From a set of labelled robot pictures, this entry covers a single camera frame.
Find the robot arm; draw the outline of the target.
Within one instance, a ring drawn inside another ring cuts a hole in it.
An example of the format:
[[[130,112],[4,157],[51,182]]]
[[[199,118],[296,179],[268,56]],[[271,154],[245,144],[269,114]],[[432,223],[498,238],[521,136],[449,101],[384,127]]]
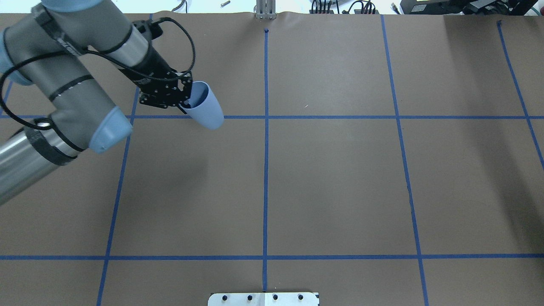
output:
[[[86,149],[102,153],[131,134],[132,124],[81,56],[111,62],[140,89],[144,105],[188,104],[194,62],[178,72],[152,46],[164,22],[173,19],[132,22],[111,0],[41,0],[2,29],[1,84],[35,85],[55,108],[27,121],[1,97],[2,110],[22,126],[1,146],[2,204]]]

